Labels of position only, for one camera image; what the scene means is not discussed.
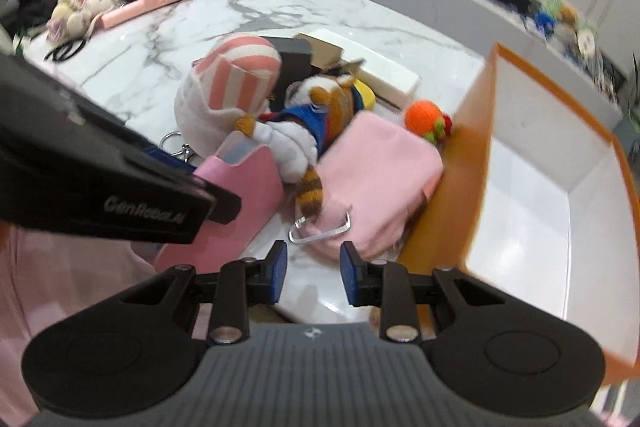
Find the small bunny plush keychain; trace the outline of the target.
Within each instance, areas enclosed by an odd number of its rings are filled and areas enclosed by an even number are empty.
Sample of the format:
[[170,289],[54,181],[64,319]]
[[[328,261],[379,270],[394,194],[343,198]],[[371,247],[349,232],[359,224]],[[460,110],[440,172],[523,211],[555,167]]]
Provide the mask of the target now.
[[114,0],[58,0],[47,21],[47,40],[62,44],[90,37],[100,18],[116,6]]

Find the white rectangular box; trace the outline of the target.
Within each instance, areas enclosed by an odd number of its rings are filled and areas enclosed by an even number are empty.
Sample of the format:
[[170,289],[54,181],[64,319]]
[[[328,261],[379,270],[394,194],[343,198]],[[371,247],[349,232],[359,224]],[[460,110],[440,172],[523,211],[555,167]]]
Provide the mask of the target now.
[[421,80],[416,72],[329,29],[316,29],[307,35],[340,46],[347,60],[362,57],[366,62],[360,67],[357,78],[378,98],[400,109],[412,102]]

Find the pink cat-ear pouch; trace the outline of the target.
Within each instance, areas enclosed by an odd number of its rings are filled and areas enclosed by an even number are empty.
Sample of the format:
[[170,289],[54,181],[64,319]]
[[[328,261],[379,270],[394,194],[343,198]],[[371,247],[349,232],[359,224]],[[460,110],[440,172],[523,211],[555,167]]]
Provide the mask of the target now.
[[278,210],[283,185],[268,146],[232,132],[195,174],[231,193],[217,199],[214,212],[189,245],[167,244],[157,255],[154,268],[193,265],[198,273],[214,273],[239,259],[246,246]]

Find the pink cloth pouch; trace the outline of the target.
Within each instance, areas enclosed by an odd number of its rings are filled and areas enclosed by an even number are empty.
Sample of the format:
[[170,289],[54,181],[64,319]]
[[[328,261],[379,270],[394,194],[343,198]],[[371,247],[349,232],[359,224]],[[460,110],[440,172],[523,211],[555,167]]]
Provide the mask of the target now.
[[322,228],[340,225],[345,212],[352,228],[342,236],[309,244],[336,259],[344,242],[360,257],[374,259],[404,235],[406,223],[431,198],[444,171],[432,143],[363,110],[320,158],[323,204],[312,218]]

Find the black gift box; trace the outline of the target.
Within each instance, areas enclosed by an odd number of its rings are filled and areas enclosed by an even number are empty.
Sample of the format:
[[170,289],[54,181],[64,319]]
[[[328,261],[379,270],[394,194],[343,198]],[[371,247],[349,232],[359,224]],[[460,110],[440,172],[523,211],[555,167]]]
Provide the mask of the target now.
[[302,38],[267,37],[281,57],[280,74],[270,94],[270,108],[277,112],[284,106],[286,90],[294,82],[311,76],[311,44]]

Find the silver carabiner clip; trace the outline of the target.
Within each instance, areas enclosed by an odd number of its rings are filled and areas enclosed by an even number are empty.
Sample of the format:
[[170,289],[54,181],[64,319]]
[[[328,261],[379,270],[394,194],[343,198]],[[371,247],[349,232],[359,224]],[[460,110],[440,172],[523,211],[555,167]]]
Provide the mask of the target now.
[[293,245],[309,245],[319,243],[327,239],[342,236],[352,228],[352,217],[345,212],[344,220],[334,228],[322,228],[316,225],[311,217],[300,216],[295,219],[288,229],[288,241]]

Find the orange storage box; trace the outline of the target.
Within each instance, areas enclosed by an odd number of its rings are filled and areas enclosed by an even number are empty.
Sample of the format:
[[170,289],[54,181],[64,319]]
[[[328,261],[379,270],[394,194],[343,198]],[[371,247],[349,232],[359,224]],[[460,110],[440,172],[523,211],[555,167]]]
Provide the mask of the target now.
[[623,147],[496,44],[454,114],[445,170],[399,256],[453,267],[591,335],[607,384],[639,374],[639,199]]

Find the orange crocheted ball toy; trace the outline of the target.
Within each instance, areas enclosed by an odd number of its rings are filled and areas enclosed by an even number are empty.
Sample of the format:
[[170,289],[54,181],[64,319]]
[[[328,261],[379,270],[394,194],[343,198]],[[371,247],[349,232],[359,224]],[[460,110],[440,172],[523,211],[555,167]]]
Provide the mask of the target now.
[[438,145],[451,134],[451,118],[428,100],[412,102],[405,110],[404,125],[407,130],[424,140]]

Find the white puppy plush striped hat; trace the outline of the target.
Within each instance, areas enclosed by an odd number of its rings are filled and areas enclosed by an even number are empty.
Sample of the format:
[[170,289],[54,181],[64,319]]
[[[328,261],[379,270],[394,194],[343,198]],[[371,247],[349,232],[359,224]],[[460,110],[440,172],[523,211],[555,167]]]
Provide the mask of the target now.
[[281,66],[280,53],[264,37],[236,32],[218,39],[192,63],[176,94],[184,142],[198,156],[214,155],[235,121],[265,113]]

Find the brown cardboard box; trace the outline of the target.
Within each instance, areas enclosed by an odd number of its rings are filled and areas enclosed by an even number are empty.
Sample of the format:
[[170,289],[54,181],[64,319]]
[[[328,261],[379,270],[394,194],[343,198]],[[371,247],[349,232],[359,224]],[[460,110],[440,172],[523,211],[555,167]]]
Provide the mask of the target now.
[[356,60],[347,60],[343,56],[343,49],[336,44],[326,42],[317,37],[307,34],[297,34],[296,39],[302,39],[311,47],[310,64],[316,74],[326,74],[339,76],[344,72],[356,74],[360,67],[366,62],[362,57]]

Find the fox plush blue uniform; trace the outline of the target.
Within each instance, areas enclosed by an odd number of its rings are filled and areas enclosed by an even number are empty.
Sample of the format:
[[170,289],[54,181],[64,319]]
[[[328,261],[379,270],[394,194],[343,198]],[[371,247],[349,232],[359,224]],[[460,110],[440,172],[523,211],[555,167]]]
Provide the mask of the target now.
[[352,72],[310,77],[293,86],[279,112],[235,121],[236,131],[269,147],[282,182],[295,187],[297,210],[306,219],[318,216],[323,204],[320,157],[366,108],[357,82]]

